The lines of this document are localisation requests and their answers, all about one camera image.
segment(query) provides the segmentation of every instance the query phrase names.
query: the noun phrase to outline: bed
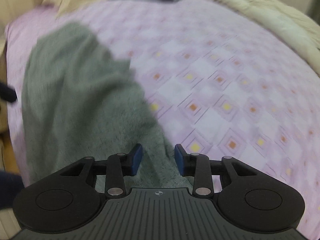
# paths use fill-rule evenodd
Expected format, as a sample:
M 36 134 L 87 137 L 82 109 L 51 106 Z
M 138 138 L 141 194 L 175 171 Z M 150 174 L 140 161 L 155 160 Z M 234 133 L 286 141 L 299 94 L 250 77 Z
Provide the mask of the bed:
M 67 22 L 81 22 L 116 58 L 131 58 L 135 79 L 173 145 L 211 159 L 234 156 L 294 187 L 306 202 L 298 230 L 316 240 L 320 55 L 318 34 L 311 33 L 317 27 L 304 28 L 312 25 L 308 19 L 294 21 L 281 13 L 285 8 L 273 11 L 270 3 L 262 8 L 269 14 L 262 15 L 252 7 L 241 9 L 239 0 L 217 1 L 233 10 L 238 6 L 273 33 L 212 0 L 99 0 L 58 18 L 56 8 L 38 6 L 6 27 L 8 84 L 20 98 L 37 39 Z M 20 101 L 8 106 L 8 122 L 27 186 L 28 131 Z M 213 182 L 219 191 L 218 178 Z

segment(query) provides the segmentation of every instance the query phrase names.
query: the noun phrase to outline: cream blanket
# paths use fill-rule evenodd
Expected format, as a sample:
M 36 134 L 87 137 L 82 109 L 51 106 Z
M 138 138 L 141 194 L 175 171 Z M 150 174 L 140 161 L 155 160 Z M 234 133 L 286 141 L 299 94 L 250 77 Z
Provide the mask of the cream blanket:
M 242 13 L 280 37 L 320 75 L 320 26 L 278 0 L 214 0 Z

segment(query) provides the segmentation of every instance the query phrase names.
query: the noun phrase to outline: patterned bed sheet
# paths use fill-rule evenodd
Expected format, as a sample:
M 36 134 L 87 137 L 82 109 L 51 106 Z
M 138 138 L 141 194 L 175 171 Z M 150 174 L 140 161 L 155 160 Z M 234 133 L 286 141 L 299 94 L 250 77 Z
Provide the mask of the patterned bed sheet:
M 269 31 L 209 0 L 102 0 L 63 17 L 38 7 L 11 23 L 9 127 L 29 184 L 21 113 L 26 62 L 39 37 L 69 21 L 93 30 L 135 79 L 170 142 L 211 159 L 231 155 L 297 189 L 298 230 L 320 237 L 320 79 Z M 213 177 L 215 191 L 219 178 Z

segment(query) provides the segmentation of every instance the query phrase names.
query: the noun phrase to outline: pink and white fabric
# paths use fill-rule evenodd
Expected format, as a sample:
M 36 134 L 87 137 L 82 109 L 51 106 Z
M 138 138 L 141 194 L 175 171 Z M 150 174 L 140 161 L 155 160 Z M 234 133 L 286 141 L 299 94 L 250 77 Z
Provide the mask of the pink and white fabric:
M 306 202 L 299 231 L 320 237 L 320 79 L 289 47 L 210 0 L 104 0 L 55 15 L 55 9 L 39 7 L 7 28 L 8 83 L 19 99 L 37 39 L 80 21 L 115 57 L 131 58 L 173 145 L 216 160 L 234 156 L 294 187 Z M 8 107 L 8 115 L 28 184 L 21 100 Z M 214 184 L 219 190 L 216 177 Z

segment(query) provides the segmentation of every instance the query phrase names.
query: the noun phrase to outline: ribbed gray plate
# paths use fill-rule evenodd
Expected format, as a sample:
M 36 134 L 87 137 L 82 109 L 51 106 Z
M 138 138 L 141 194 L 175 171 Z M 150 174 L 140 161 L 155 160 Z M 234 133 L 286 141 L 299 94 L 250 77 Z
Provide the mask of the ribbed gray plate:
M 107 201 L 85 226 L 61 234 L 22 230 L 14 240 L 303 240 L 294 229 L 257 234 L 226 221 L 210 200 L 185 188 L 134 188 L 129 196 Z

